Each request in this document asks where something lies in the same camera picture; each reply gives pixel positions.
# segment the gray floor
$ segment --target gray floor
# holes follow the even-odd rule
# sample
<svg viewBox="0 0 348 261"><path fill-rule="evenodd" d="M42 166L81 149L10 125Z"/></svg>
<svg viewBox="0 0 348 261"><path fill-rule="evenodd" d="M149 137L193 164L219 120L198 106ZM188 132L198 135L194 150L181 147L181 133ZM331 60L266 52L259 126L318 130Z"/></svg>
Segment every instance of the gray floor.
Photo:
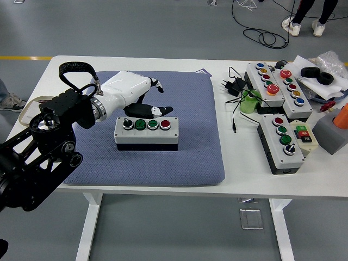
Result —
<svg viewBox="0 0 348 261"><path fill-rule="evenodd" d="M287 9L292 1L278 0ZM317 0L308 16L321 13ZM231 16L231 0L26 0L0 1L0 56L93 55L226 60L294 60L335 51L348 61L348 20L327 24L315 38L311 18L285 49L271 50L243 37ZM280 23L288 13L271 0L236 18L287 37ZM348 15L339 1L335 17ZM0 59L0 77L10 92L28 98L48 61ZM0 111L0 141L18 114ZM5 209L0 238L10 243L3 260L74 260L87 201L54 193L36 211ZM232 198L107 195L90 260L280 260L269 206L262 201L265 230L243 231ZM285 210L296 260L346 260L345 201L293 201Z"/></svg>

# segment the white table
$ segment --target white table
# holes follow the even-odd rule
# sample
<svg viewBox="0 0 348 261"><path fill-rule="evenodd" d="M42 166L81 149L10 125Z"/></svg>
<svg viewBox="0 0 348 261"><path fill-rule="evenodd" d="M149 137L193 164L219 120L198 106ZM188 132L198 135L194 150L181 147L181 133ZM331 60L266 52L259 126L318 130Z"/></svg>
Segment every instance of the white table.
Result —
<svg viewBox="0 0 348 261"><path fill-rule="evenodd" d="M237 133L233 133L231 116L235 105L225 105L225 101L232 97L227 94L221 83L222 80L228 80L230 66L243 75L248 61L58 56L48 64L29 100L43 95L58 95L68 88L59 79L58 73L58 67L67 61L84 61L92 65L96 72L118 70L195 72L202 68L206 69L212 74L211 81L226 175L225 180L218 185L194 188L60 185L57 191L82 192L90 202L76 260L88 260L103 193L270 198L282 260L294 260L283 215L283 208L291 199L348 198L348 175L346 174L348 146L333 156L319 147L307 156L305 163L296 174L275 176L270 171L257 134L257 125L237 112L235 113ZM88 73L80 72L69 73L67 77L80 87L89 83L91 79ZM336 107L341 108L345 103L347 99ZM312 107L314 113L307 123L313 128L325 113L318 113L320 108L318 104L312 104ZM255 113L252 117L258 120L260 116ZM16 122L10 136L23 129L24 126Z"/></svg>

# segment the yellow floor line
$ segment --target yellow floor line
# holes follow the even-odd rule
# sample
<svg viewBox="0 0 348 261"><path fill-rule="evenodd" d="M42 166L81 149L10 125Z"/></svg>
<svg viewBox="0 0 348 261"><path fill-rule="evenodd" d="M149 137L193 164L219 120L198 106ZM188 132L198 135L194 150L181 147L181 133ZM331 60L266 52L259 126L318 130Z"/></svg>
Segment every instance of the yellow floor line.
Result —
<svg viewBox="0 0 348 261"><path fill-rule="evenodd" d="M0 56L0 60L51 60L52 57L45 56Z"/></svg>

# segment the table leg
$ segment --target table leg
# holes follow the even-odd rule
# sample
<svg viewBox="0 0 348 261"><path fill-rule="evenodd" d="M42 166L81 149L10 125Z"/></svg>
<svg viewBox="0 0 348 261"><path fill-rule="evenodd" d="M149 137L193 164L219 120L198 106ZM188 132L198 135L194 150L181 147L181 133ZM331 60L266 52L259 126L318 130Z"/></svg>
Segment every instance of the table leg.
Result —
<svg viewBox="0 0 348 261"><path fill-rule="evenodd" d="M88 211L83 226L80 244L76 255L76 261L88 261L91 252L94 231L97 225L98 214L102 202L102 193L84 193L89 201Z"/></svg>
<svg viewBox="0 0 348 261"><path fill-rule="evenodd" d="M283 209L291 200L270 198L269 201L282 261L294 261L293 249L291 247L288 228L283 213Z"/></svg>

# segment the black tape roll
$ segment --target black tape roll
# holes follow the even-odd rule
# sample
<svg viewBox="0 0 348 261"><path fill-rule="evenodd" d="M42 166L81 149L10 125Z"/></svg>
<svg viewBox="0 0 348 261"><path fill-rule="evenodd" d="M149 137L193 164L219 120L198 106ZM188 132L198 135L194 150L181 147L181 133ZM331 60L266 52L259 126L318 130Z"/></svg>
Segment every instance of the black tape roll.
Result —
<svg viewBox="0 0 348 261"><path fill-rule="evenodd" d="M316 80L322 85L329 85L333 82L333 76L327 72L321 72Z"/></svg>
<svg viewBox="0 0 348 261"><path fill-rule="evenodd" d="M319 77L320 69L318 67L305 67L301 70L301 76L306 78Z"/></svg>

